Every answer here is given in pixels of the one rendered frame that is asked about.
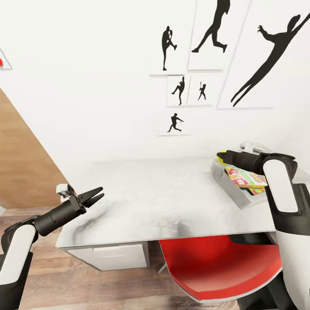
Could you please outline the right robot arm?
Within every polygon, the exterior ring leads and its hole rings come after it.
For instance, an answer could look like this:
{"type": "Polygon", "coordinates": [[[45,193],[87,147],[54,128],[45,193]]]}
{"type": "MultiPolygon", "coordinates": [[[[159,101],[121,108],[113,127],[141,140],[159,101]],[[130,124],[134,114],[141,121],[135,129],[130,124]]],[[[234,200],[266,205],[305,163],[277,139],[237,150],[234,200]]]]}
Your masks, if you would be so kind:
{"type": "Polygon", "coordinates": [[[240,148],[217,156],[224,163],[265,176],[286,289],[298,310],[310,310],[310,193],[305,183],[292,183],[298,163],[291,155],[264,153],[259,143],[246,140],[240,148]]]}

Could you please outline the tennis ball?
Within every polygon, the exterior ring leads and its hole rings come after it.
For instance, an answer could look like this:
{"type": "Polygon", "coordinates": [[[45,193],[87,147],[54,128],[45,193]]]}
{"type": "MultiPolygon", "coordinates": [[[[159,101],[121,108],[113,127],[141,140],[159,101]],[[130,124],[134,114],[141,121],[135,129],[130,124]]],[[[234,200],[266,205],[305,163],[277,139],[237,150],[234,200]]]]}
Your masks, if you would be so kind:
{"type": "MultiPolygon", "coordinates": [[[[220,152],[226,152],[226,151],[227,151],[227,150],[222,150],[222,151],[220,151],[220,152]]],[[[217,156],[217,160],[219,161],[220,164],[227,165],[227,163],[224,163],[224,162],[223,162],[223,159],[221,159],[221,158],[218,157],[218,156],[217,156]]]]}

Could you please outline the jigsaw puzzle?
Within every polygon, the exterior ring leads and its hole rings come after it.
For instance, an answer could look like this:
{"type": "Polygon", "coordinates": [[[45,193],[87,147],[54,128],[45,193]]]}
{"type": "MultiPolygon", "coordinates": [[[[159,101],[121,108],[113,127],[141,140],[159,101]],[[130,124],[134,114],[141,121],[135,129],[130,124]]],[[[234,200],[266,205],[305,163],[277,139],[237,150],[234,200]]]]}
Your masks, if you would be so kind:
{"type": "Polygon", "coordinates": [[[254,195],[265,192],[262,188],[248,188],[254,195]]]}

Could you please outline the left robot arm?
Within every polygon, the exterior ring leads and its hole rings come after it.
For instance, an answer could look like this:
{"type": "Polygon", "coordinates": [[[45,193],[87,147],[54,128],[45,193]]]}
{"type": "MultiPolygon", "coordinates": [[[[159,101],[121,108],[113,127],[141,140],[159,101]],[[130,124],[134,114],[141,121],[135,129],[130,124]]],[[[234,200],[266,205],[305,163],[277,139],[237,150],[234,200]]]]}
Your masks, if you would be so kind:
{"type": "Polygon", "coordinates": [[[4,254],[0,254],[0,310],[18,310],[25,288],[33,253],[31,246],[39,234],[47,236],[87,211],[105,194],[103,187],[74,195],[69,184],[59,184],[56,193],[62,204],[43,215],[35,215],[9,226],[1,237],[4,254]]]}

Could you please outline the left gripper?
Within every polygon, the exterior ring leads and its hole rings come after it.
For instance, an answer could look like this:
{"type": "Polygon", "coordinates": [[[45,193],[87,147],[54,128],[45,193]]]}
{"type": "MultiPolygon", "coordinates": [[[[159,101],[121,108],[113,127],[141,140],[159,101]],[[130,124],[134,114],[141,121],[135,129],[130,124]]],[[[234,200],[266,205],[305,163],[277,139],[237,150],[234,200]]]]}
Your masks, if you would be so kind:
{"type": "Polygon", "coordinates": [[[90,208],[105,195],[104,193],[98,195],[102,190],[103,187],[99,187],[78,196],[72,195],[67,202],[51,210],[50,215],[55,225],[62,227],[81,214],[85,214],[87,212],[85,208],[90,208]]]}

